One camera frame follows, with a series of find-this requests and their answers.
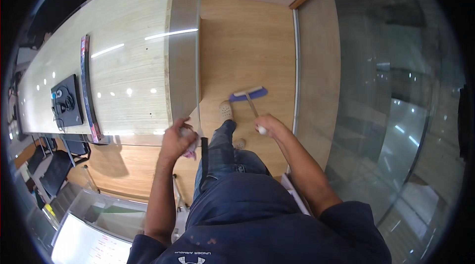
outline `jeans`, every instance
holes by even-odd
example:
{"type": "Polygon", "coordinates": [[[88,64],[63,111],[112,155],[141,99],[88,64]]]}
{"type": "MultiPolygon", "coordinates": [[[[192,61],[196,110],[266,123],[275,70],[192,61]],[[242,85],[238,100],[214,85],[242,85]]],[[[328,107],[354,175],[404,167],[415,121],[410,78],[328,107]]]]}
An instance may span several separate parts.
{"type": "MultiPolygon", "coordinates": [[[[201,186],[206,191],[218,179],[233,172],[248,172],[269,175],[267,167],[259,159],[256,153],[247,150],[236,150],[233,147],[233,132],[236,122],[226,120],[220,128],[216,129],[208,146],[208,175],[201,186]]],[[[203,175],[202,160],[199,161],[198,171],[195,178],[195,191],[193,201],[199,196],[199,184],[203,175]]]]}

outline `broom handle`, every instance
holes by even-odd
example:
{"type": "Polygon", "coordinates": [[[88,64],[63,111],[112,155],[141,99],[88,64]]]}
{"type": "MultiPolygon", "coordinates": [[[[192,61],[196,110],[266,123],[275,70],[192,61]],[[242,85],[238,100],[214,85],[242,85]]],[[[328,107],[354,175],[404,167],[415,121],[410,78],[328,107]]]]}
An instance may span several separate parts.
{"type": "Polygon", "coordinates": [[[258,114],[256,108],[254,107],[254,104],[252,103],[251,97],[249,97],[249,93],[247,93],[247,92],[246,92],[246,98],[247,98],[247,101],[249,102],[249,105],[251,106],[251,109],[252,109],[252,112],[254,113],[254,116],[256,116],[256,118],[258,118],[259,114],[258,114]]]}

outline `floor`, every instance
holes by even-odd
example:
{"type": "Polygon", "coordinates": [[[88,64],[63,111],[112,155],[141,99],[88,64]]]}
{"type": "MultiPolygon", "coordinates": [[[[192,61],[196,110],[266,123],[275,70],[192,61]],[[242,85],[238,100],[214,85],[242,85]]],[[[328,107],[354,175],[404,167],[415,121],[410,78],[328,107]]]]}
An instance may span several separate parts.
{"type": "MultiPolygon", "coordinates": [[[[269,94],[255,100],[259,113],[271,113],[292,128],[295,97],[295,44],[292,11],[287,7],[248,0],[201,0],[200,78],[201,125],[211,137],[221,123],[219,103],[230,93],[264,86],[269,94]]],[[[254,131],[246,102],[233,103],[237,129],[246,148],[279,177],[287,163],[275,142],[254,131]]],[[[106,194],[146,201],[149,197],[159,147],[91,145],[86,163],[98,188],[106,194]]],[[[186,203],[191,204],[198,160],[179,159],[174,172],[186,203]]],[[[73,168],[72,182],[84,185],[83,170],[73,168]]]]}

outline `navy blue shirt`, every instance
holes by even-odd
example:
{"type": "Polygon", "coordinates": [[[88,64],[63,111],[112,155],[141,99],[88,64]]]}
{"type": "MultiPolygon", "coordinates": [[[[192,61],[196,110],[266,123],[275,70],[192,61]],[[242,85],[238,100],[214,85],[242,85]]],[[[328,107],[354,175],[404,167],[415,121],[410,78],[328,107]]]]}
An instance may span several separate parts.
{"type": "Polygon", "coordinates": [[[127,264],[391,263],[368,204],[348,201],[317,220],[300,212],[272,177],[231,173],[191,206],[186,232],[169,248],[137,235],[127,264]]]}

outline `shoe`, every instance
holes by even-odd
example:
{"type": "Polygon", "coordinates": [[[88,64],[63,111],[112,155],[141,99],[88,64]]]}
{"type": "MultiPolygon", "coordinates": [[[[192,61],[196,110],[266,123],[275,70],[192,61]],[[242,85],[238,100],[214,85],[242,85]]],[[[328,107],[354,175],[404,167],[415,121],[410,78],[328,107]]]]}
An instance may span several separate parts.
{"type": "Polygon", "coordinates": [[[219,105],[219,116],[221,117],[221,123],[224,123],[226,120],[233,120],[233,110],[231,108],[231,103],[229,101],[223,101],[219,105]]]}
{"type": "Polygon", "coordinates": [[[243,138],[238,139],[237,141],[233,142],[233,147],[236,150],[243,150],[246,148],[246,140],[243,138]]]}

